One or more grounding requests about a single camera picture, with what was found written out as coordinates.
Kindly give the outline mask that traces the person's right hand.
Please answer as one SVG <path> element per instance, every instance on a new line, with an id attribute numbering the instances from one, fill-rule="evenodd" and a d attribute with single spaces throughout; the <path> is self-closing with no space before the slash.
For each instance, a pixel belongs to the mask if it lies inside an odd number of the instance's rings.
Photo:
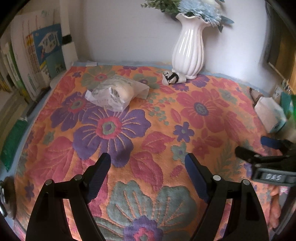
<path id="1" fill-rule="evenodd" d="M 268 190 L 270 191 L 271 196 L 268 226 L 269 228 L 277 228 L 281 214 L 280 196 L 282 194 L 288 194 L 290 188 L 269 185 Z"/>

